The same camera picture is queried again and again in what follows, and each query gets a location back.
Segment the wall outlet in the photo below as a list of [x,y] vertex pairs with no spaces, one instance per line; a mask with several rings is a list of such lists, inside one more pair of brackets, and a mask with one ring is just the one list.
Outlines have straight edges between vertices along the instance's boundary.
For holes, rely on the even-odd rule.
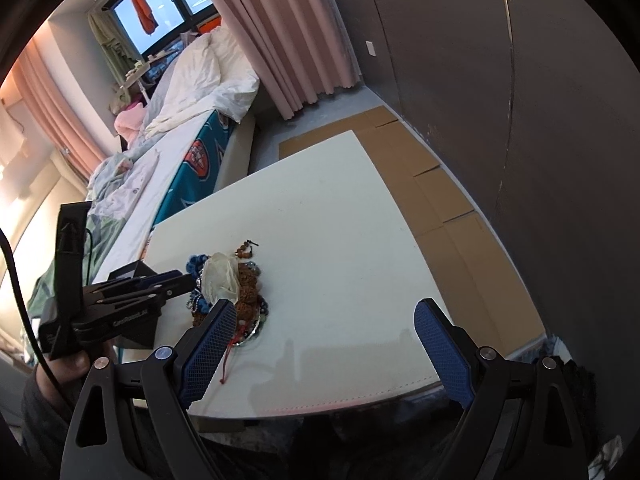
[[367,44],[367,50],[369,51],[369,54],[371,54],[373,57],[376,57],[376,49],[373,46],[373,43],[370,41],[365,41],[365,43]]

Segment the human hand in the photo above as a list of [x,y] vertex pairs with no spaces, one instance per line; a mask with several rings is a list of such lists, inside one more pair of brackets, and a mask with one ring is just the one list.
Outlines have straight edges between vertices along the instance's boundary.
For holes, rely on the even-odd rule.
[[[103,343],[100,349],[100,355],[107,356],[114,360],[113,346],[110,341]],[[45,360],[61,386],[65,386],[83,377],[91,367],[89,355],[84,350],[79,351],[77,354],[55,359],[54,361],[50,361],[46,357]],[[51,406],[55,409],[60,409],[64,406],[65,401],[56,390],[56,387],[49,381],[40,364],[38,364],[36,368],[36,384],[42,396]]]

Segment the teal bedding with logo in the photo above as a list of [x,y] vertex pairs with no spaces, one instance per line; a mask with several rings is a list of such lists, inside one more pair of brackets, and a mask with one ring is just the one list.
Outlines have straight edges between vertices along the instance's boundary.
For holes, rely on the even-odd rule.
[[213,193],[234,125],[217,111],[209,116],[178,168],[156,214],[154,226]]

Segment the bed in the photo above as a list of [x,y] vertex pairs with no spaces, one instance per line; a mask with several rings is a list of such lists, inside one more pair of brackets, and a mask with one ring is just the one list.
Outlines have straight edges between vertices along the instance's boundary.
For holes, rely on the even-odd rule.
[[[153,227],[246,176],[259,79],[221,25],[191,43],[162,76],[138,137],[105,160],[89,182],[92,200],[84,271],[90,281],[139,259]],[[28,304],[38,317],[52,296],[53,268]]]

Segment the gray floor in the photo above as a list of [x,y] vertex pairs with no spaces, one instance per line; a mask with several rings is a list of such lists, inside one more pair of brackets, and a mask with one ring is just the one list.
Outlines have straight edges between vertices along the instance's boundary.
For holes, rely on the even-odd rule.
[[382,99],[364,85],[336,91],[334,95],[322,94],[317,103],[305,105],[289,121],[279,118],[263,125],[260,132],[256,132],[249,173],[277,162],[278,145],[283,140],[384,104]]

